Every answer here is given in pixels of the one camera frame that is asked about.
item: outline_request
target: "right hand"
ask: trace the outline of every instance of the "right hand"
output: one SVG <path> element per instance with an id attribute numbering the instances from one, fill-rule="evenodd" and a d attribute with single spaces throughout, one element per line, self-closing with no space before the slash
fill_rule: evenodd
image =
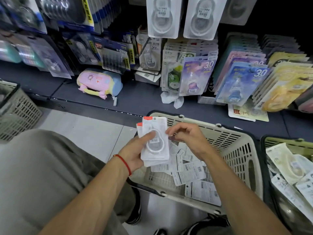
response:
<path id="1" fill-rule="evenodd" d="M 209 144 L 197 124 L 180 122 L 165 131 L 169 136 L 177 133 L 176 141 L 185 142 L 193 154 L 200 160 L 210 155 L 218 155 L 216 149 Z"/>

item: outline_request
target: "blue package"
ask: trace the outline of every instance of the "blue package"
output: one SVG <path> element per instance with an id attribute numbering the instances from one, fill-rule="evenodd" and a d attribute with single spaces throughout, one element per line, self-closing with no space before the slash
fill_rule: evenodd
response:
<path id="1" fill-rule="evenodd" d="M 268 73 L 264 64 L 233 63 L 216 102 L 243 106 Z"/>

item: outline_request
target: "gray pants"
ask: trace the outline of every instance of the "gray pants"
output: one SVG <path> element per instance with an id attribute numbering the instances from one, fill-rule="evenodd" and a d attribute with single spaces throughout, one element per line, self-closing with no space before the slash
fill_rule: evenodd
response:
<path id="1" fill-rule="evenodd" d="M 16 136 L 0 155 L 0 234 L 38 234 L 104 165 L 55 132 L 35 129 Z M 122 223 L 134 206 L 126 183 L 104 234 L 127 235 Z"/>

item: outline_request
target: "red string bracelet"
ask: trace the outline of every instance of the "red string bracelet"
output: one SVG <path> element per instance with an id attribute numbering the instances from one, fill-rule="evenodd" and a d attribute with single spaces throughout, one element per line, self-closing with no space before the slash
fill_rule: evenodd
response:
<path id="1" fill-rule="evenodd" d="M 124 160 L 119 154 L 115 154 L 115 155 L 113 155 L 113 157 L 118 157 L 118 158 L 120 158 L 120 159 L 122 160 L 122 162 L 124 162 L 125 166 L 127 167 L 128 172 L 129 172 L 129 176 L 132 176 L 131 169 L 129 168 L 127 162 L 125 162 L 125 160 Z"/>

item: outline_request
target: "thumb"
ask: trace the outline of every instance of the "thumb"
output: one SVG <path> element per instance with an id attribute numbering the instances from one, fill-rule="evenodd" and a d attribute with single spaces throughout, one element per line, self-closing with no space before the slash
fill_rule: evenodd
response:
<path id="1" fill-rule="evenodd" d="M 183 142 L 187 142 L 189 141 L 190 139 L 190 135 L 188 133 L 185 133 L 185 132 L 178 132 L 176 135 L 175 135 L 175 139 L 177 141 L 183 141 Z"/>
<path id="2" fill-rule="evenodd" d="M 149 140 L 153 139 L 156 136 L 155 131 L 151 131 L 150 133 L 147 133 L 146 135 L 139 138 L 142 145 L 145 145 Z"/>

